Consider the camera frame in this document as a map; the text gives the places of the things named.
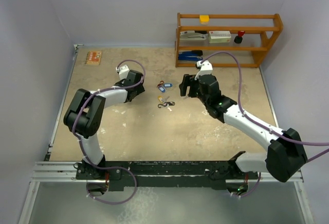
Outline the blue tagged key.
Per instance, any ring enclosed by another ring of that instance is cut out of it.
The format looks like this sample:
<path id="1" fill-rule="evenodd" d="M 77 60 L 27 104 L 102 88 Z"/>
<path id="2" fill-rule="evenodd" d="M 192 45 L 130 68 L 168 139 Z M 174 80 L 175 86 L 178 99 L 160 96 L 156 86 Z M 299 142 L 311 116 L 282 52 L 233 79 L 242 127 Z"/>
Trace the blue tagged key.
<path id="1" fill-rule="evenodd" d="M 161 92 L 166 92 L 166 90 L 165 90 L 162 86 L 160 86 L 158 89 L 159 89 Z"/>
<path id="2" fill-rule="evenodd" d="M 170 87 L 173 86 L 173 84 L 171 84 L 171 83 L 164 83 L 163 86 L 164 86 L 165 88 L 170 88 Z"/>

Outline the yellow tagged key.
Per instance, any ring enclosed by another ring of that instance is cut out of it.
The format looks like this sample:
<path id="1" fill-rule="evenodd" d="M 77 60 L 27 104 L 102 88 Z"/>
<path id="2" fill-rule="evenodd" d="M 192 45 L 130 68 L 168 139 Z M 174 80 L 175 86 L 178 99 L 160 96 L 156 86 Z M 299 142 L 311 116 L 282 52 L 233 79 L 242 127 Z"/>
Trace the yellow tagged key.
<path id="1" fill-rule="evenodd" d="M 160 101 L 160 103 L 166 103 L 168 99 L 169 96 L 168 97 L 158 96 L 158 100 Z"/>

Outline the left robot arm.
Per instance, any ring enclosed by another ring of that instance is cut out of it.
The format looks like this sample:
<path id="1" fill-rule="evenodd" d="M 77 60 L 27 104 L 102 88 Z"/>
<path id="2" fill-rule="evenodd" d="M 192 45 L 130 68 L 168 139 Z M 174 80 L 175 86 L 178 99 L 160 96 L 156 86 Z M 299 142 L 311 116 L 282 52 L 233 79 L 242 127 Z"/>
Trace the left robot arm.
<path id="1" fill-rule="evenodd" d="M 78 89 L 64 115 L 64 125 L 77 138 L 83 161 L 89 164 L 88 173 L 95 179 L 105 175 L 105 156 L 101 151 L 97 132 L 103 111 L 113 105 L 131 102 L 145 91 L 144 74 L 129 70 L 114 86 L 88 91 Z"/>

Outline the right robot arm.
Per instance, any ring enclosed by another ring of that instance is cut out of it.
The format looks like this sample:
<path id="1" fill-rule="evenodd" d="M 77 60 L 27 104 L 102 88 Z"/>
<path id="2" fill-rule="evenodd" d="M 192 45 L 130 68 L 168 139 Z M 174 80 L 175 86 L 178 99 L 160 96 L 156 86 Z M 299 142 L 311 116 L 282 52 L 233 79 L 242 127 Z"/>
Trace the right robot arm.
<path id="1" fill-rule="evenodd" d="M 215 76 L 185 74 L 179 89 L 181 96 L 198 98 L 212 118 L 240 130 L 265 150 L 238 154 L 228 167 L 233 178 L 241 178 L 247 172 L 264 172 L 286 182 L 306 164 L 307 155 L 296 130 L 282 130 L 241 111 L 236 101 L 221 93 Z"/>

